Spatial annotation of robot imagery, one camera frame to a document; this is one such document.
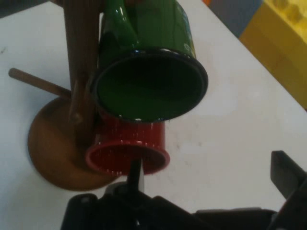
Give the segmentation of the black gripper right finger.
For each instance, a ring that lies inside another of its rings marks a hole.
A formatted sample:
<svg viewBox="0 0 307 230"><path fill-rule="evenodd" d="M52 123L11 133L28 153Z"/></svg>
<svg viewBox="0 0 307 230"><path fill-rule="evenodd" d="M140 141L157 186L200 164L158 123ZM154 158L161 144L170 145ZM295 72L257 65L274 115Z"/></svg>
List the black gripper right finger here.
<svg viewBox="0 0 307 230"><path fill-rule="evenodd" d="M307 228L307 173L284 151L271 153L270 178L285 198L273 215L269 230L305 230Z"/></svg>

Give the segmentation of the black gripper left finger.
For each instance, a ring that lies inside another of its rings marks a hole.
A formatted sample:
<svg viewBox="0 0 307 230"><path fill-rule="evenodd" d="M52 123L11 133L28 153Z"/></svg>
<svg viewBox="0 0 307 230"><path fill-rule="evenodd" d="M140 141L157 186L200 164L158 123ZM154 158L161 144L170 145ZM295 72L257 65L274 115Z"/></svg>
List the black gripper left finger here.
<svg viewBox="0 0 307 230"><path fill-rule="evenodd" d="M73 197L62 230L191 230L190 214L161 197L142 192L143 165L132 161L127 180L101 198L93 194Z"/></svg>

